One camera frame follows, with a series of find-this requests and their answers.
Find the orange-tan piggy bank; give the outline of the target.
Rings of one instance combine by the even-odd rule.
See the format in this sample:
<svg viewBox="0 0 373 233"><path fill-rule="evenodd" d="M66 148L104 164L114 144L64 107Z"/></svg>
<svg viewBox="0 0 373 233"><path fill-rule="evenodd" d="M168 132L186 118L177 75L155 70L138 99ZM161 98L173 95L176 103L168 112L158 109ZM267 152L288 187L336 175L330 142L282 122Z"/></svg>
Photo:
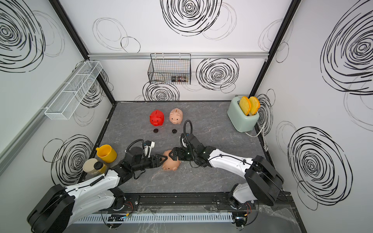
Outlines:
<svg viewBox="0 0 373 233"><path fill-rule="evenodd" d="M167 156L167 160L162 164L162 169L164 171L176 171L178 170L180 164L181 164L181 161L179 160L172 160L170 157L169 157L169 153L171 152L171 150L167 150L163 153L164 156Z"/></svg>

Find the light pink piggy bank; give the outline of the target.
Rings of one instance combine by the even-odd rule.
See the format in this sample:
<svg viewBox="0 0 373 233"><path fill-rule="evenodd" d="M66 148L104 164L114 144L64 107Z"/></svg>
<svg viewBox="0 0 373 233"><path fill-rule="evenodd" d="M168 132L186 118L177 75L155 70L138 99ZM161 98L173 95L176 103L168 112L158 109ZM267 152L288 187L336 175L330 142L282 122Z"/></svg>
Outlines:
<svg viewBox="0 0 373 233"><path fill-rule="evenodd" d="M169 120L172 124L181 124L183 121L183 112L179 108L171 110Z"/></svg>

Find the red piggy bank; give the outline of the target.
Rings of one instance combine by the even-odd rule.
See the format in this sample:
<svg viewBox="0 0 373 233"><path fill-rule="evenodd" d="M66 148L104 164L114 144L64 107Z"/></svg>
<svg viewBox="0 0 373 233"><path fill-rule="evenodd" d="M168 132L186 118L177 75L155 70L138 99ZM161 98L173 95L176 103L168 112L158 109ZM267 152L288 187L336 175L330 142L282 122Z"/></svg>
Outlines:
<svg viewBox="0 0 373 233"><path fill-rule="evenodd" d="M164 124L164 114L160 110L155 110L150 114L150 123L151 125L158 127Z"/></svg>

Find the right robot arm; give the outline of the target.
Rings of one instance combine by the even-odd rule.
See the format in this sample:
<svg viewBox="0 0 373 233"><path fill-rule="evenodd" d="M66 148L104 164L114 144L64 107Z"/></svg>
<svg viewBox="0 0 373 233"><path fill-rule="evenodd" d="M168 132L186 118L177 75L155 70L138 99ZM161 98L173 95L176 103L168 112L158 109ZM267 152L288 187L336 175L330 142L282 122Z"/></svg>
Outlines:
<svg viewBox="0 0 373 233"><path fill-rule="evenodd" d="M236 184L229 194L230 204L238 208L247 202L258 201L274 206L284 183L284 178L264 157L239 157L216 147L204 146L193 134L180 136L181 147L169 153L174 161L192 161L200 167L223 169L246 180Z"/></svg>

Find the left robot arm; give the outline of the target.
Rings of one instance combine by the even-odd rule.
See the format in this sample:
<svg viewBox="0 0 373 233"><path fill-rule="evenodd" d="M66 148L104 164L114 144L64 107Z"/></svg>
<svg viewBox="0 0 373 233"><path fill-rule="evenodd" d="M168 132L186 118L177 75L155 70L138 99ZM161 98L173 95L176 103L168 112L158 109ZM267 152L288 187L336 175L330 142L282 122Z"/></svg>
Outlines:
<svg viewBox="0 0 373 233"><path fill-rule="evenodd" d="M158 168L167 156L151 155L148 149L134 147L127 152L134 161L122 159L104 174L81 183L51 187L27 217L33 233L61 233L74 222L95 212L120 211L126 205L119 186L139 170Z"/></svg>

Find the yellow mug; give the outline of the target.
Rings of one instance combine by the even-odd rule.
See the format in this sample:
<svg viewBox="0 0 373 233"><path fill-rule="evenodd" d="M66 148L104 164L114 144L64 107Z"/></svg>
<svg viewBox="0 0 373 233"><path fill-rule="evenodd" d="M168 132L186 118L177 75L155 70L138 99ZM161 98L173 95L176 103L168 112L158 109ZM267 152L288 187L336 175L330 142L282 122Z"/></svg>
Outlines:
<svg viewBox="0 0 373 233"><path fill-rule="evenodd" d="M106 163L112 163L117 159L117 152L110 145L102 145L96 148L97 156Z"/></svg>

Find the yellow jar with black lid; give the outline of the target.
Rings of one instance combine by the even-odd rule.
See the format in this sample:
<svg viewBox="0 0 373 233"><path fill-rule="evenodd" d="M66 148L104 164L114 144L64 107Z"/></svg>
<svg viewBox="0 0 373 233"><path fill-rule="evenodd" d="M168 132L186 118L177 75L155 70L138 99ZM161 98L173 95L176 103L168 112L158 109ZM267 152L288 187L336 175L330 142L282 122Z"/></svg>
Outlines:
<svg viewBox="0 0 373 233"><path fill-rule="evenodd" d="M104 164L103 162L96 162L94 165L94 175L98 175L98 174L104 174L106 173L108 167L106 164Z"/></svg>

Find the mint green toaster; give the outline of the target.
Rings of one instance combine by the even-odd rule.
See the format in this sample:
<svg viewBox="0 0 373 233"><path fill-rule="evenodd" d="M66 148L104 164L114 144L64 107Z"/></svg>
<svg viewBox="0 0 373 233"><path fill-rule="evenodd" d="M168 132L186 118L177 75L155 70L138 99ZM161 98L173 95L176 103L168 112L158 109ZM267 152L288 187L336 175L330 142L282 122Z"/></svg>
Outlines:
<svg viewBox="0 0 373 233"><path fill-rule="evenodd" d="M239 107L242 96L234 97L229 105L227 114L235 129L240 133L252 131L259 120L259 113L253 116L244 115Z"/></svg>

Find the yellow toast slice left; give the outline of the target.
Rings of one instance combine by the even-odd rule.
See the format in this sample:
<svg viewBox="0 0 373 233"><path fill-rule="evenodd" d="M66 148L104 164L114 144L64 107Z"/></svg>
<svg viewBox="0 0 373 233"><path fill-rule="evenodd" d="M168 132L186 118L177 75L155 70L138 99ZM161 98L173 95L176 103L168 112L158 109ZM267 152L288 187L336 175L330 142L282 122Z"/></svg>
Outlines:
<svg viewBox="0 0 373 233"><path fill-rule="evenodd" d="M250 100L246 96L243 96L239 102L239 107L242 110L243 114L248 116L251 111L252 105Z"/></svg>

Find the yellow toast slice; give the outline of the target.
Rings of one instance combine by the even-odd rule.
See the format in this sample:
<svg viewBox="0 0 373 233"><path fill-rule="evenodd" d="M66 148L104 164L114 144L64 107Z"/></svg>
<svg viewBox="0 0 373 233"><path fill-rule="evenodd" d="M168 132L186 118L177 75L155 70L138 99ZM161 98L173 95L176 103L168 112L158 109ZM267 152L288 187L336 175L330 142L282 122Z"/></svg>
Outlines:
<svg viewBox="0 0 373 233"><path fill-rule="evenodd" d="M258 112L258 110L260 108L260 102L259 102L258 98L254 97L254 96L252 96L252 97L249 98L249 102L251 104L251 109L250 109L250 113L249 114L251 116L254 116L254 115L257 114L257 112Z"/></svg>
<svg viewBox="0 0 373 233"><path fill-rule="evenodd" d="M239 107L242 110L243 114L248 116L251 111L252 105L250 100L246 96L243 96L239 102Z"/></svg>

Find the small items in basket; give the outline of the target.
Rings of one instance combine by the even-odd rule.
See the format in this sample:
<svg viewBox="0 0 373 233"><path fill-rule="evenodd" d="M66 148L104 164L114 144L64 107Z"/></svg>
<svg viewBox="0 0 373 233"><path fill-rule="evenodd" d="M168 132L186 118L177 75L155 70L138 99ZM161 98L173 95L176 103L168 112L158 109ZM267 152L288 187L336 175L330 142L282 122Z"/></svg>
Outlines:
<svg viewBox="0 0 373 233"><path fill-rule="evenodd" d="M188 78L186 76L172 76L171 81L172 83L186 83Z"/></svg>

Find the yellow toast slice right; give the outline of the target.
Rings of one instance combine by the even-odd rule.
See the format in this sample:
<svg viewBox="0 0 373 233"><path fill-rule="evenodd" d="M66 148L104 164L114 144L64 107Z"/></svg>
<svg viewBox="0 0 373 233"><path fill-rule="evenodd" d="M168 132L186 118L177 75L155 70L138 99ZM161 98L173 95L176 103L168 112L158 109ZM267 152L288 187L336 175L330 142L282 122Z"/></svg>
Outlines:
<svg viewBox="0 0 373 233"><path fill-rule="evenodd" d="M258 98L254 97L254 96L252 96L252 97L249 98L249 102L251 104L251 109L250 109L250 113L249 114L251 116L254 116L254 115L257 114L257 112L258 112L258 110L260 108L260 102L259 102Z"/></svg>

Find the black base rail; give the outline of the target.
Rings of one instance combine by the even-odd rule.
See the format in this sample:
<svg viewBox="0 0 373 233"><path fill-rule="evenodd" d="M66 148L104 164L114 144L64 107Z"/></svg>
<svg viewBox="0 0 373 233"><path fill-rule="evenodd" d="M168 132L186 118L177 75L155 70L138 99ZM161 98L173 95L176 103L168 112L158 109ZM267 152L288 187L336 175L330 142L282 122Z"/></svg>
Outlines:
<svg viewBox="0 0 373 233"><path fill-rule="evenodd" d="M240 204L233 201L229 192L207 193L127 193L122 211L137 211L147 206L204 206L213 210L241 211L255 210L258 201Z"/></svg>

